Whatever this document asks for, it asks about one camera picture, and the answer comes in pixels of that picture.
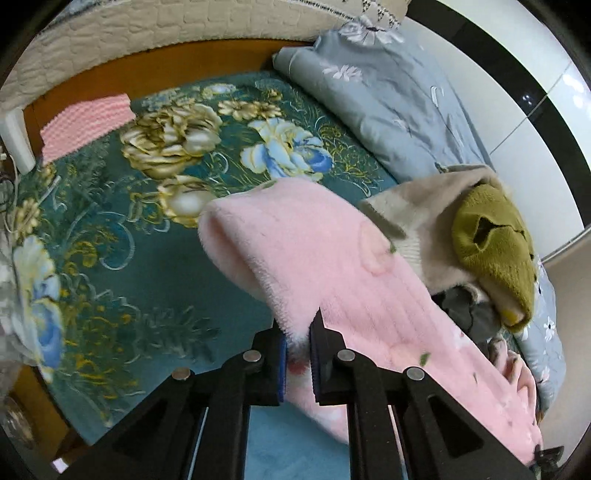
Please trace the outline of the pink fleece garment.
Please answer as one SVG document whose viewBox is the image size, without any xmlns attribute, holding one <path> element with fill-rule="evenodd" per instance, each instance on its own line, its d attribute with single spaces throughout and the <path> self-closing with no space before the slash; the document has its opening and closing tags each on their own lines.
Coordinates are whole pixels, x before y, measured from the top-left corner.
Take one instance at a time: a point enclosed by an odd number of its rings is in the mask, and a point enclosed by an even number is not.
<svg viewBox="0 0 591 480">
<path fill-rule="evenodd" d="M 283 178 L 209 202 L 198 220 L 206 255 L 270 307 L 287 337 L 287 399 L 346 441 L 342 406 L 311 387 L 308 329 L 315 316 L 377 366 L 420 366 L 524 463 L 542 442 L 533 377 L 495 365 L 432 300 L 387 237 L 324 186 Z"/>
</svg>

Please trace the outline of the dark grey pants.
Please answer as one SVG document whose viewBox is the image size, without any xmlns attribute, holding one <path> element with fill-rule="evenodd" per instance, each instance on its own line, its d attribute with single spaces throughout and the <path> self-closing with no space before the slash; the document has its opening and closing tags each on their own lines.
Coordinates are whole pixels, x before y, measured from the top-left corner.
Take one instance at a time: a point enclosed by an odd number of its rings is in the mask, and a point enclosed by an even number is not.
<svg viewBox="0 0 591 480">
<path fill-rule="evenodd" d="M 474 289 L 455 286 L 433 295 L 432 300 L 481 350 L 500 332 L 495 306 Z"/>
</svg>

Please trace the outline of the teal floral bed blanket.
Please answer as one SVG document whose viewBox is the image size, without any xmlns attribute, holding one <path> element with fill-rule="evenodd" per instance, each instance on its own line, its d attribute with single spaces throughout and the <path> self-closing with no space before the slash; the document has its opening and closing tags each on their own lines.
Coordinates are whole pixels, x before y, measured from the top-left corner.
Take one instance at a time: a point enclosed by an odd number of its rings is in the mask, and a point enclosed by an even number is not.
<svg viewBox="0 0 591 480">
<path fill-rule="evenodd" d="M 211 370 L 270 322 L 202 250 L 215 198 L 304 175 L 356 203 L 394 185 L 313 98 L 256 72 L 147 96 L 21 182 L 14 264 L 38 367 L 97 440 L 176 366 Z"/>
</svg>

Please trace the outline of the olive green knit garment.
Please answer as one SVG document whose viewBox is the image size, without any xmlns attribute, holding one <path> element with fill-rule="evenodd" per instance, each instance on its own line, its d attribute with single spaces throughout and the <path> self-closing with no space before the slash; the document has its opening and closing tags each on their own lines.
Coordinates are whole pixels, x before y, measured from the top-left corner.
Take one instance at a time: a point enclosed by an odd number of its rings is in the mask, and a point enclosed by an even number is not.
<svg viewBox="0 0 591 480">
<path fill-rule="evenodd" d="M 470 189 L 452 223 L 460 264 L 476 277 L 512 333 L 532 320 L 537 268 L 526 224 L 505 192 L 489 183 Z"/>
</svg>

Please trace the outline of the beige fleece garment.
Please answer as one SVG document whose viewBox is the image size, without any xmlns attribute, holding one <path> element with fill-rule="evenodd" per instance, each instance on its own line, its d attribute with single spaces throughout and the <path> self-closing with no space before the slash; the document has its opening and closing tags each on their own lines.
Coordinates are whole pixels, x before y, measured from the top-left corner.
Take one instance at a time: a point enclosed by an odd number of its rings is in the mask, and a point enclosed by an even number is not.
<svg viewBox="0 0 591 480">
<path fill-rule="evenodd" d="M 454 166 L 360 201 L 359 209 L 435 295 L 476 281 L 454 251 L 452 224 L 465 196 L 481 183 L 504 188 L 486 165 Z"/>
</svg>

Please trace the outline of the pink knitted cloth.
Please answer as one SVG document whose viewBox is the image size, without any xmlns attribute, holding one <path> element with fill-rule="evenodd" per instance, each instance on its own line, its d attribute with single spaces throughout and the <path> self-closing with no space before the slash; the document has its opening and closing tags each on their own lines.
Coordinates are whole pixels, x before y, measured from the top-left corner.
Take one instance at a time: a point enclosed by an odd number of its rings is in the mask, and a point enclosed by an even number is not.
<svg viewBox="0 0 591 480">
<path fill-rule="evenodd" d="M 41 130 L 42 164 L 79 150 L 135 119 L 126 94 L 82 101 L 57 114 Z"/>
</svg>

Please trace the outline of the grey floral quilt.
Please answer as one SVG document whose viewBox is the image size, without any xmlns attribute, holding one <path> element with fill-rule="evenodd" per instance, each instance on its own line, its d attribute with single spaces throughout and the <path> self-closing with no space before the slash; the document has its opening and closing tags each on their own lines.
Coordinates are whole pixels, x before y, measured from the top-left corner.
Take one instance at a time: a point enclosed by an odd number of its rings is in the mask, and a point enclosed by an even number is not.
<svg viewBox="0 0 591 480">
<path fill-rule="evenodd" d="M 454 166 L 491 168 L 445 73 L 416 41 L 396 30 L 359 18 L 322 34 L 314 45 L 280 50 L 273 65 L 339 117 L 391 173 L 394 186 Z M 511 352 L 504 338 L 513 336 L 518 345 L 513 358 L 530 369 L 536 407 L 546 411 L 562 387 L 566 363 L 556 331 L 555 291 L 536 254 L 535 264 L 532 320 L 518 333 L 501 322 L 482 351 L 492 361 L 507 359 Z M 477 280 L 459 286 L 494 305 Z"/>
</svg>

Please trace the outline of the white quilted headboard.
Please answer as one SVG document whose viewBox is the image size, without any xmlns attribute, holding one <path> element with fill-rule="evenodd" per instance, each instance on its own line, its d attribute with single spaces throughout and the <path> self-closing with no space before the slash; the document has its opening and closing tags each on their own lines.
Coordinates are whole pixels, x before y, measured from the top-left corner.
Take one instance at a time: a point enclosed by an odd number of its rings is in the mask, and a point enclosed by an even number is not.
<svg viewBox="0 0 591 480">
<path fill-rule="evenodd" d="M 1 88 L 1 111 L 134 53 L 211 39 L 308 40 L 361 13 L 359 1 L 101 1 L 33 38 Z"/>
</svg>

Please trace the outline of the patterned pillow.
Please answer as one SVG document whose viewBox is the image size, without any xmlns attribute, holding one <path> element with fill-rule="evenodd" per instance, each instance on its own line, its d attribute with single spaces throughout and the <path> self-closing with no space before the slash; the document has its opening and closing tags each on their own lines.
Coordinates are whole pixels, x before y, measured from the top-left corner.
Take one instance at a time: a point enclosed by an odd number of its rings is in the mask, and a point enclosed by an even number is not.
<svg viewBox="0 0 591 480">
<path fill-rule="evenodd" d="M 329 0 L 321 4 L 349 19 L 365 16 L 373 25 L 398 28 L 406 18 L 411 0 Z"/>
</svg>

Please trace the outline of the wooden bed frame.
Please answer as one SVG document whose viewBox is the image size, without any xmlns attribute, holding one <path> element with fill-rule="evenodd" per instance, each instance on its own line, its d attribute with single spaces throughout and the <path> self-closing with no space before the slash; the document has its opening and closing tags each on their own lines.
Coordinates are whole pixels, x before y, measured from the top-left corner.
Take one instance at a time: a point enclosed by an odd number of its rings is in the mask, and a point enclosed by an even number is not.
<svg viewBox="0 0 591 480">
<path fill-rule="evenodd" d="M 43 141 L 41 129 L 67 106 L 126 94 L 135 100 L 197 80 L 243 72 L 270 70 L 271 57 L 301 41 L 271 39 L 208 40 L 138 52 L 95 66 L 61 82 L 24 108 L 34 155 Z"/>
</svg>

